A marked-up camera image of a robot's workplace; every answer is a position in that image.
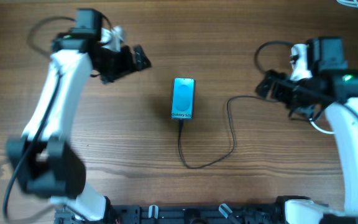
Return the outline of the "smartphone with teal screen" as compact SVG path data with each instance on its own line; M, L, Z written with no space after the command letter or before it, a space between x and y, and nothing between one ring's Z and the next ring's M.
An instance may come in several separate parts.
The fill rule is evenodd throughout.
M172 119L192 119L195 97L193 78L175 78L172 91Z

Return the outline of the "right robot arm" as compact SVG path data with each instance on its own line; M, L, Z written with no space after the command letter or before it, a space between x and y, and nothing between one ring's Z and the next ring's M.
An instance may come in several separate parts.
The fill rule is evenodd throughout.
M340 37L290 44L291 74L255 66L263 74L262 98L283 103L310 121L325 115L336 140L344 179L344 208L331 209L305 197L281 197L283 223L358 223L358 70L350 69Z

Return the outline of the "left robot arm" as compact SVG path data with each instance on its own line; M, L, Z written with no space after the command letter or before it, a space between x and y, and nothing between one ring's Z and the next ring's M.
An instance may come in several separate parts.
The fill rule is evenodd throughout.
M27 195L67 208L78 223L117 223L110 199L86 182L86 168L70 146L71 128L81 92L90 77L112 83L151 67L143 48L124 43L119 26L95 9L76 12L74 26L51 43L48 75L40 100L22 136L7 140L14 184Z

